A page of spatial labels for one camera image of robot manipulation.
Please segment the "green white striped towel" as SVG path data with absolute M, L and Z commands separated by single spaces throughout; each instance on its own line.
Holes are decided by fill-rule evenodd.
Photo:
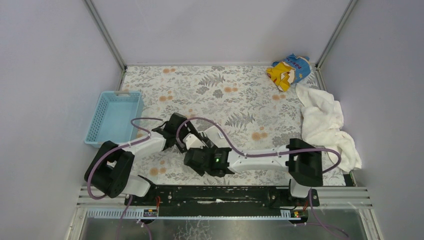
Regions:
M 219 130 L 216 126 L 211 126 L 206 130 L 200 131 L 199 134 L 202 137 L 207 137 L 215 146 L 219 148 L 228 148 L 230 147 L 227 139 L 221 130 Z

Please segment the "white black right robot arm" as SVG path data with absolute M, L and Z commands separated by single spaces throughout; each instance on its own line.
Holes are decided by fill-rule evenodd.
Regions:
M 321 152 L 298 138 L 278 148 L 239 152 L 222 138 L 202 141 L 190 135 L 184 142 L 187 149 L 184 164 L 201 176 L 222 178 L 247 171 L 287 172 L 292 177 L 290 196 L 302 199 L 311 188 L 323 185 Z

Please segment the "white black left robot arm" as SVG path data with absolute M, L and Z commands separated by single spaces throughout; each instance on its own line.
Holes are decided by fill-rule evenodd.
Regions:
M 105 197 L 115 198 L 121 194 L 144 197 L 152 183 L 141 176 L 131 175 L 137 154 L 146 157 L 173 146 L 177 146 L 181 153 L 186 153 L 190 148 L 189 139 L 199 140 L 202 147 L 213 145 L 204 131 L 197 131 L 179 113 L 173 113 L 168 120 L 152 130 L 137 125 L 138 121 L 139 117 L 134 118 L 130 124 L 146 132 L 145 137 L 120 144 L 108 140 L 100 146 L 84 175 L 90 198 L 100 200 Z

